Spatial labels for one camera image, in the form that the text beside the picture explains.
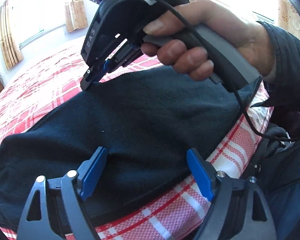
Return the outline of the right forearm dark sleeve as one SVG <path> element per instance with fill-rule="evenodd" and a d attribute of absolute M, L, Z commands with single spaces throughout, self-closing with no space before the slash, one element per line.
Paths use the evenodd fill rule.
<path fill-rule="evenodd" d="M 263 80 L 268 84 L 269 98 L 254 106 L 286 106 L 300 112 L 300 40 L 272 24 L 261 22 L 274 48 L 274 70 Z"/>

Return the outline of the person's right hand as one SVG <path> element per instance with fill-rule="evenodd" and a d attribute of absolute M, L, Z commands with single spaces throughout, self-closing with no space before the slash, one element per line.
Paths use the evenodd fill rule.
<path fill-rule="evenodd" d="M 174 7 L 143 31 L 141 51 L 194 81 L 212 74 L 243 87 L 274 70 L 274 48 L 265 27 L 238 18 L 211 0 Z"/>

